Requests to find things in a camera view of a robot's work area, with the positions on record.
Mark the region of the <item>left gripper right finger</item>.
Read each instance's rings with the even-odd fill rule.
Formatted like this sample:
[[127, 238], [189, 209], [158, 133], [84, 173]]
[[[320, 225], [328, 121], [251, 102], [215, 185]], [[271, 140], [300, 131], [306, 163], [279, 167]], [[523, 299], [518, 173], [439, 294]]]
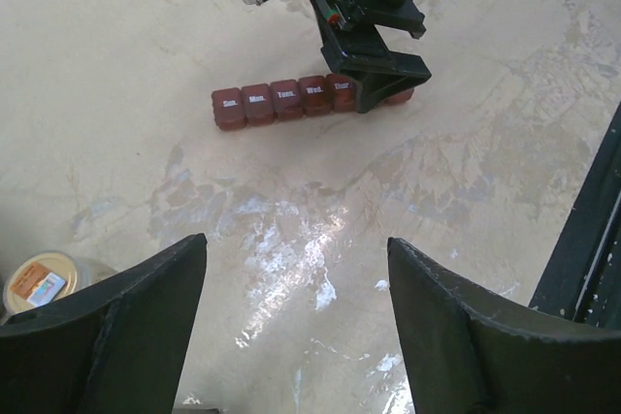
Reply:
[[508, 300], [404, 239], [387, 262], [416, 412], [619, 412], [619, 332]]

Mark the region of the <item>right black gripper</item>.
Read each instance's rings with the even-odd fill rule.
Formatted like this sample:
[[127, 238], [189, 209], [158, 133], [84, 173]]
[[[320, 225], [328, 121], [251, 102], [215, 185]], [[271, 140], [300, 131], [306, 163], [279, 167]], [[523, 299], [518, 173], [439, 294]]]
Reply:
[[311, 0], [329, 69], [355, 83], [355, 111], [367, 113], [384, 100], [427, 82], [432, 74], [418, 55], [390, 50], [377, 29], [426, 32], [413, 0]]

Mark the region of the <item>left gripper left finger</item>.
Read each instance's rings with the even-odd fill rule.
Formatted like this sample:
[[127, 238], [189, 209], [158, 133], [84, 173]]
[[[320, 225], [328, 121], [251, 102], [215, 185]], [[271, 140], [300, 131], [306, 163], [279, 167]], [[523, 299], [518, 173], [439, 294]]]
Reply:
[[171, 413], [207, 269], [188, 236], [1, 327], [4, 413]]

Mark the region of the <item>small pill bottle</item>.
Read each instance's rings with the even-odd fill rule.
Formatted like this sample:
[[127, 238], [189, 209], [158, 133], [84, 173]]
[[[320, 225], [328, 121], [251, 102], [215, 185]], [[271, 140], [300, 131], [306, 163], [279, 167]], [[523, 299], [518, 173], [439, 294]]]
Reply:
[[116, 274], [101, 262], [46, 251], [25, 262], [9, 276], [3, 305], [9, 316], [58, 301]]

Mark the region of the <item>red weekly pill organizer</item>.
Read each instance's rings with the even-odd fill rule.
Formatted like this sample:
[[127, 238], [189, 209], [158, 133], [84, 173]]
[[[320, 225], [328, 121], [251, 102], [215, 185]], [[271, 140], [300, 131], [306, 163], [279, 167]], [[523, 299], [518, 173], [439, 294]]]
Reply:
[[237, 131], [331, 113], [356, 112], [357, 86], [348, 77], [329, 74], [218, 89], [212, 113], [221, 131]]

